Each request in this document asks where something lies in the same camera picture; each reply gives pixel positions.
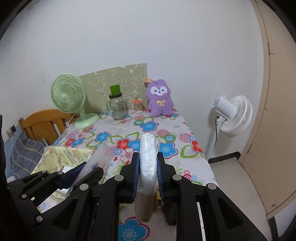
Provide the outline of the clear plastic bag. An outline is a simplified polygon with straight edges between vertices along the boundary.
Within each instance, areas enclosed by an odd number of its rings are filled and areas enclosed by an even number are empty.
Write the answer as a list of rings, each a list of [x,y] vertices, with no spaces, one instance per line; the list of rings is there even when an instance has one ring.
[[[111,146],[108,144],[102,144],[99,148],[91,155],[90,159],[87,161],[85,166],[82,168],[78,177],[75,179],[74,183],[70,186],[69,190],[66,193],[66,197],[70,195],[70,192],[74,189],[74,185],[81,181],[86,175],[91,173],[95,168],[100,167],[103,169],[103,176],[98,181],[99,184],[102,184],[102,179],[107,173],[107,168],[110,161],[112,160],[113,154],[111,153]]]

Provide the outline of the yellow fabric storage box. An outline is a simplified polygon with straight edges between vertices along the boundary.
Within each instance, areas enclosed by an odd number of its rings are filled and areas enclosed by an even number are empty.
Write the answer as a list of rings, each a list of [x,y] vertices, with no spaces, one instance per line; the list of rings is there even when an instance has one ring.
[[[32,174],[46,170],[48,173],[62,171],[64,167],[75,168],[83,162],[87,162],[93,150],[48,146]]]

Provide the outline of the blue plaid pillow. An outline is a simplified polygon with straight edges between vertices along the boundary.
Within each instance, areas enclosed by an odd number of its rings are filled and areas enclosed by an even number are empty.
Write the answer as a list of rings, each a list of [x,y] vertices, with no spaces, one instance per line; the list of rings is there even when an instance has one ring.
[[[6,177],[20,179],[32,174],[40,161],[47,143],[34,141],[25,133],[13,135],[11,141],[7,141],[6,153]]]

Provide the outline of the floral tablecloth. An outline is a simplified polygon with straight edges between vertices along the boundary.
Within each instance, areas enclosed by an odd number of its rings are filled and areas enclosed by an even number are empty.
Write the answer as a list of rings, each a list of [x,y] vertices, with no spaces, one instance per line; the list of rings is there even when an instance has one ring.
[[[101,145],[106,149],[109,165],[104,173],[104,183],[109,178],[119,175],[121,168],[130,164],[134,152],[154,154],[156,148],[163,154],[166,163],[175,167],[176,173],[194,184],[216,183],[212,169],[206,160],[198,141],[186,124],[180,112],[173,108],[170,116],[151,117],[145,109],[143,113],[130,110],[126,119],[113,120],[108,113],[100,114],[95,124],[78,129],[69,126],[52,147],[44,150],[43,157],[33,173],[48,170],[60,171],[64,166],[75,167],[90,157]],[[141,164],[141,174],[137,188],[138,194],[152,194],[152,185],[156,188],[149,174],[156,166]],[[159,208],[150,222],[145,222],[142,214],[136,212],[134,204],[121,204],[119,208],[118,240],[176,240],[176,227],[165,221],[165,215]]]

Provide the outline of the wooden bed headboard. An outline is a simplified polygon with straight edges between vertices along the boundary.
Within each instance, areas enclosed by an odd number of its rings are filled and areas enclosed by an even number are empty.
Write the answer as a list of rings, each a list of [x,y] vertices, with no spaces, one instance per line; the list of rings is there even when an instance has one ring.
[[[26,119],[20,118],[18,124],[26,136],[34,141],[45,140],[52,145],[66,130],[67,124],[72,124],[76,114],[63,113],[58,109],[46,109],[31,114]]]

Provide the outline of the glass jar green lid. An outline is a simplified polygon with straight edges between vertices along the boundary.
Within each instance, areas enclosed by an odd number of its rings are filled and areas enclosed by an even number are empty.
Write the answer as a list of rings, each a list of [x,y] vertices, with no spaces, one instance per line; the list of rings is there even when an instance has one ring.
[[[124,120],[127,116],[127,110],[125,105],[125,99],[122,96],[120,85],[112,85],[110,87],[109,95],[109,110],[112,118],[115,121]]]

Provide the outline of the cotton swab jar orange lid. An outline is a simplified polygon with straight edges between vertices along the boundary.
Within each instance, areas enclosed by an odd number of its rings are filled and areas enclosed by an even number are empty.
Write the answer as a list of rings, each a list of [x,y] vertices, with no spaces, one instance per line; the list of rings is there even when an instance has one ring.
[[[143,105],[143,102],[141,99],[137,99],[135,98],[133,101],[132,101],[132,104],[133,104],[133,110],[136,112],[136,113],[141,113],[144,111],[144,105]]]

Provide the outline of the green desk fan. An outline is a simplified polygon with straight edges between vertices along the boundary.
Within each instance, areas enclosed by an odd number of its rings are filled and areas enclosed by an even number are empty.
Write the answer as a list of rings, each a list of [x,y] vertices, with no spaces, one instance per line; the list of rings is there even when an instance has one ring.
[[[74,121],[75,128],[83,129],[95,124],[99,120],[96,113],[86,113],[86,90],[79,77],[71,74],[58,76],[51,85],[50,95],[53,104],[63,113],[78,113]]]

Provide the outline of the green patterned board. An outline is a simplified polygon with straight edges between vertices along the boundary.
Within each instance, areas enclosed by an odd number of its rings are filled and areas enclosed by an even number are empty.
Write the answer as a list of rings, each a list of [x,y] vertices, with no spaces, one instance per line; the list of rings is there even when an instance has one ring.
[[[145,96],[147,87],[147,64],[126,65],[88,73],[79,77],[84,85],[87,97],[84,104],[86,113],[105,113],[108,110],[110,87],[119,85],[126,108],[133,109],[132,101],[140,99],[144,107],[148,106]]]

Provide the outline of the beige door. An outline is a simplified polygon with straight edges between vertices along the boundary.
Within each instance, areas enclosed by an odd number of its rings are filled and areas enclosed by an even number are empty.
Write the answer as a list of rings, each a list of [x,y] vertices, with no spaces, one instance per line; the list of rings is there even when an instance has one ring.
[[[239,161],[272,218],[295,200],[295,42],[266,3],[251,3],[262,37],[263,84]]]

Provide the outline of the white standing fan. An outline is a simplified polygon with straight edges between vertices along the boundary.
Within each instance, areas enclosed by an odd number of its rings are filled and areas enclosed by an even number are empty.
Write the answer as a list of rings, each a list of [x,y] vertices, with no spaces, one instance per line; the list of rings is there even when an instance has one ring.
[[[230,138],[236,137],[249,126],[253,114],[251,102],[243,95],[231,100],[219,95],[212,102],[212,108],[218,116],[215,117],[214,130],[204,152],[206,157],[215,147],[220,132]]]

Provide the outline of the purple plush bunny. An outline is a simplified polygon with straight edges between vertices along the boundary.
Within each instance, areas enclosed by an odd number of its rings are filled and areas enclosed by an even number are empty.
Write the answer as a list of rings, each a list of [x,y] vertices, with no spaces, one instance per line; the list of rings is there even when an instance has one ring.
[[[171,91],[165,80],[159,79],[147,84],[146,97],[148,109],[152,117],[173,114],[174,103],[171,99]]]

